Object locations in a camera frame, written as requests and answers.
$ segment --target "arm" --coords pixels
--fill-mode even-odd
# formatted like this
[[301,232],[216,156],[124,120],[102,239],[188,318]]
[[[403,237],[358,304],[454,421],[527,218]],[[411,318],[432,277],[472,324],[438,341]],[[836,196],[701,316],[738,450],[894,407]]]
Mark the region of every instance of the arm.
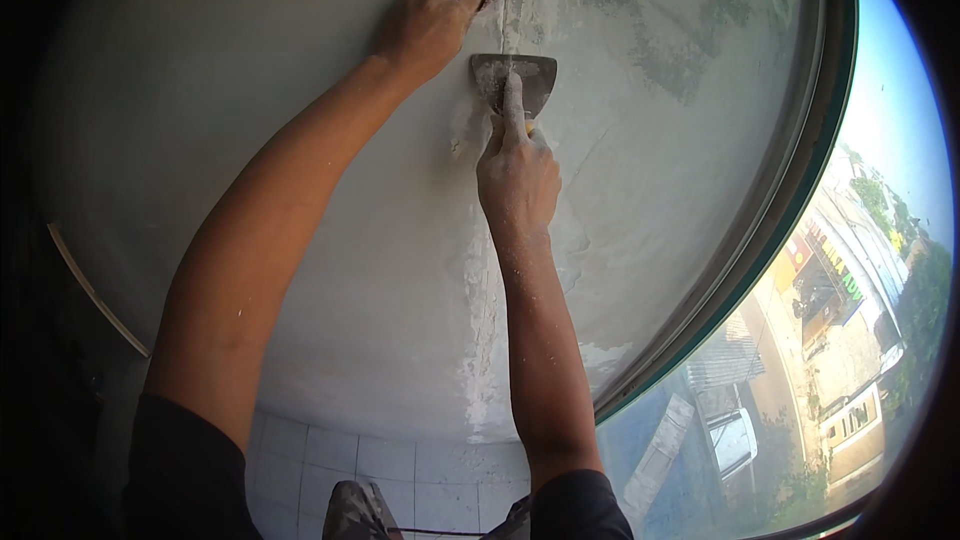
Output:
[[540,131],[526,132],[521,84],[515,73],[508,78],[505,117],[493,122],[477,181],[506,287],[513,421],[536,493],[560,474],[603,466],[590,385],[547,232],[560,166]]
[[246,165],[176,270],[144,391],[246,451],[263,352],[334,187],[401,102],[460,51],[482,2],[398,2],[373,54]]

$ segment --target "car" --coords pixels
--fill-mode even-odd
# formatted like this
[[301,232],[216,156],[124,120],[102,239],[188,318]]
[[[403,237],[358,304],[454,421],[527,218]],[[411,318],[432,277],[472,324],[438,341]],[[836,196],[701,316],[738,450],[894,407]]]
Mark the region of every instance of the car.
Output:
[[757,435],[746,408],[708,419],[706,428],[722,482],[757,458]]

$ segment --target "black sleeve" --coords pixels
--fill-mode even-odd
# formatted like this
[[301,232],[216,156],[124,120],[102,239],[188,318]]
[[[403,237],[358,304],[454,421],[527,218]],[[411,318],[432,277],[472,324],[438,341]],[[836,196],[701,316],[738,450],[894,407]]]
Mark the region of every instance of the black sleeve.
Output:
[[531,540],[633,537],[610,481],[599,471],[579,469],[558,475],[534,495]]
[[243,451],[206,419],[143,394],[133,420],[128,538],[259,538],[247,510]]

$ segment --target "tree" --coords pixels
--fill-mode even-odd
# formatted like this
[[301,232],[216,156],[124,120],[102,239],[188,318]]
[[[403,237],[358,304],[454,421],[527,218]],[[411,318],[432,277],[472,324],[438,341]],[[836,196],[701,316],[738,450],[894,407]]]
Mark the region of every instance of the tree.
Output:
[[893,378],[884,380],[884,416],[892,417],[900,405],[918,404],[927,390],[947,326],[953,272],[954,259],[939,242],[913,262],[895,308],[903,357]]
[[774,532],[827,514],[827,467],[820,459],[797,468],[800,449],[793,442],[794,427],[782,407],[775,419],[760,414],[754,424],[757,454],[753,460],[756,493],[732,510],[736,535]]
[[906,258],[910,254],[910,246],[917,240],[917,227],[914,220],[910,217],[910,210],[907,209],[906,202],[894,194],[894,228],[903,238],[901,246],[897,249],[900,257]]
[[857,163],[858,165],[863,165],[863,157],[860,156],[860,153],[858,153],[858,151],[853,150],[852,148],[849,148],[848,146],[846,146],[846,144],[844,144],[844,148],[846,148],[846,154],[849,155],[850,162]]
[[867,213],[876,222],[876,226],[889,238],[894,226],[884,212],[887,209],[887,199],[883,197],[881,183],[866,177],[855,177],[849,181],[849,186],[863,201],[863,206],[867,208]]

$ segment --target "sky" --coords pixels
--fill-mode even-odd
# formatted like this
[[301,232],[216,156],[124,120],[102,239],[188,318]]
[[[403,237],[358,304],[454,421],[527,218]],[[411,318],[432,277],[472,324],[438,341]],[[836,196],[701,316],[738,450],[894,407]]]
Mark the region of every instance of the sky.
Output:
[[893,0],[860,0],[858,23],[839,141],[875,167],[930,238],[953,253],[947,142],[924,62]]

